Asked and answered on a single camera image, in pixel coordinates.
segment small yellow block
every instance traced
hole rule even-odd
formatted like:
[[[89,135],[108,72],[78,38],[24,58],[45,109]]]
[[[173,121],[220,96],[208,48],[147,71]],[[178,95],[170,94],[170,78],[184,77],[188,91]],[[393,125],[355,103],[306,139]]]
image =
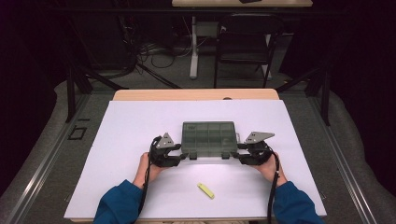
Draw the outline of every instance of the small yellow block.
[[[198,188],[200,188],[210,199],[215,198],[215,194],[204,184],[198,183]]]

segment black cable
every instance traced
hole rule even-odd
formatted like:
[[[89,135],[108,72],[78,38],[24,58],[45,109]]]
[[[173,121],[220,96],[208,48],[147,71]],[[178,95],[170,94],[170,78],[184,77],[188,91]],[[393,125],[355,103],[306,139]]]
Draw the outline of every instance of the black cable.
[[[140,200],[140,204],[139,204],[139,210],[138,210],[138,215],[140,215],[140,213],[142,212],[143,206],[145,205],[145,200],[146,200],[146,195],[148,193],[148,188],[149,188],[149,167],[151,166],[151,158],[150,158],[150,154],[153,150],[153,148],[157,145],[158,141],[161,140],[161,137],[155,137],[152,142],[151,145],[149,147],[149,151],[148,151],[148,168],[146,170],[146,174],[145,174],[145,184],[143,185],[143,193],[142,193],[142,199]]]
[[[155,79],[161,81],[161,83],[165,84],[166,86],[171,87],[173,89],[182,89],[177,84],[169,81],[168,79],[164,78],[163,76],[161,76],[161,75],[155,73],[154,71],[148,69],[145,65],[143,65],[141,63],[138,63],[137,66],[140,67],[141,69],[143,69],[149,75],[153,76]]]
[[[174,52],[171,52],[171,56],[172,56],[172,62],[170,62],[169,64],[167,64],[165,66],[158,66],[158,65],[154,64],[154,55],[151,55],[151,64],[152,64],[152,66],[154,66],[156,68],[167,68],[167,67],[170,67],[175,62],[175,58],[176,58]]]
[[[149,58],[149,52],[152,49],[149,49],[148,44],[142,44],[139,48],[138,55],[140,56],[141,63],[144,63]]]
[[[176,55],[177,57],[183,57],[183,56],[186,56],[186,55],[188,55],[190,53],[190,51],[191,51],[191,42],[192,42],[191,38],[189,38],[189,41],[190,41],[190,43],[186,42],[184,48],[180,48],[180,49],[183,49],[183,50],[177,53],[177,55]]]
[[[272,214],[273,201],[275,198],[276,183],[277,183],[277,179],[279,178],[279,157],[276,155],[276,153],[272,149],[271,149],[271,152],[275,157],[276,172],[274,174],[274,180],[273,180],[272,187],[271,187],[270,198],[268,199],[268,209],[267,209],[267,223],[268,224],[271,224],[271,218],[272,218],[271,214]]]
[[[106,79],[113,79],[113,78],[116,78],[116,77],[124,77],[124,76],[130,74],[132,71],[134,71],[134,67],[133,66],[127,67],[127,68],[123,69],[122,71],[120,71],[119,73],[114,74],[114,75],[101,75],[101,76],[106,78]]]

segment blue jacket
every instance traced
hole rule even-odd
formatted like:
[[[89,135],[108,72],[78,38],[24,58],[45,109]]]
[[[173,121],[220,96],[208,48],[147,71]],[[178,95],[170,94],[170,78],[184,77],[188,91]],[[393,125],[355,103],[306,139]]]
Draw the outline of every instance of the blue jacket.
[[[93,223],[133,223],[138,217],[141,198],[142,190],[124,180],[102,197]],[[290,181],[276,188],[273,208],[278,223],[324,223],[308,195]]]

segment white tabletop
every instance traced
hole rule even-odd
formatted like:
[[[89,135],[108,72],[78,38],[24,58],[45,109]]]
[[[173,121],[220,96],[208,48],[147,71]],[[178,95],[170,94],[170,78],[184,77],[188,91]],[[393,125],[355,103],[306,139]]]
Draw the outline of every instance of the white tabletop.
[[[239,0],[173,0],[173,7],[311,7],[311,0],[261,0],[242,4]]]
[[[280,155],[285,175],[310,196],[317,213],[326,216],[283,101],[212,100],[110,102],[64,217],[93,218],[110,188],[133,180],[139,158],[154,137],[169,133],[181,143],[183,121],[233,121],[241,140],[253,131],[275,133],[266,143]],[[204,195],[198,183],[207,185],[215,198]],[[259,172],[233,158],[186,159],[149,185],[140,219],[266,218],[270,188]]]

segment person's left hand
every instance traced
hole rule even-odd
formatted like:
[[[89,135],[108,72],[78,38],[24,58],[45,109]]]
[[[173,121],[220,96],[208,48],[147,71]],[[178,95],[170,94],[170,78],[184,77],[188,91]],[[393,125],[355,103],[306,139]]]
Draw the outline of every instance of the person's left hand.
[[[137,168],[136,176],[134,177],[134,182],[132,182],[134,185],[136,185],[138,188],[142,189],[143,185],[145,184],[145,176],[146,176],[146,170],[148,169],[149,166],[149,153],[145,152],[143,155],[140,157],[140,163],[139,167]],[[149,170],[149,181],[153,181],[157,176],[160,174],[161,171],[167,169],[168,167],[158,167],[154,164],[150,165],[150,170]]]

